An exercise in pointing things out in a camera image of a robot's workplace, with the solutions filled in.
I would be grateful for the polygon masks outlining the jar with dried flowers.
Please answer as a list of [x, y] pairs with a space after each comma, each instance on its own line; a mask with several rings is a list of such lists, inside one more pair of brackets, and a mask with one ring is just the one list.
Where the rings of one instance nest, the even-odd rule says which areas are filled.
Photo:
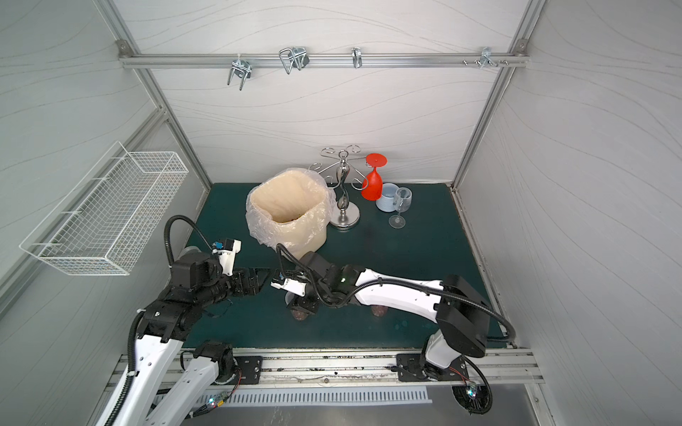
[[300, 303], [305, 302], [305, 298], [302, 296], [296, 295], [294, 293], [288, 292], [285, 296], [285, 303], [289, 311], [291, 312], [292, 317], [296, 321], [304, 321], [309, 313], [306, 310], [302, 310]]

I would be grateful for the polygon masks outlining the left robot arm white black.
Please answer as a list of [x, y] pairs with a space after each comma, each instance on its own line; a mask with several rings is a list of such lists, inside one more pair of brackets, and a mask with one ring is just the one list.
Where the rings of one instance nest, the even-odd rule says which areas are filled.
[[186, 250], [174, 257], [172, 225], [196, 224], [183, 215], [168, 219], [163, 241], [170, 281], [155, 301], [138, 311], [127, 338], [127, 366], [99, 425], [179, 425], [220, 408], [242, 384], [259, 382], [261, 358], [236, 357], [231, 344], [205, 341], [184, 361], [184, 344], [208, 307], [234, 297], [256, 296], [273, 276], [270, 268], [237, 268], [238, 240]]

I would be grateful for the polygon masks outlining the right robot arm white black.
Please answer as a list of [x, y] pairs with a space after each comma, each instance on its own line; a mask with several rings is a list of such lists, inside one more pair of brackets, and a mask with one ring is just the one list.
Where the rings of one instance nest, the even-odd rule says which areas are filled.
[[424, 347], [422, 369], [449, 369], [453, 362], [486, 355], [489, 342], [511, 343], [517, 332], [511, 321], [496, 312], [464, 278], [412, 280], [347, 264], [339, 267], [309, 251], [297, 258], [282, 244], [275, 246], [282, 268], [271, 286], [287, 292], [289, 309], [315, 314], [324, 305], [385, 307], [411, 313], [436, 324], [438, 329]]

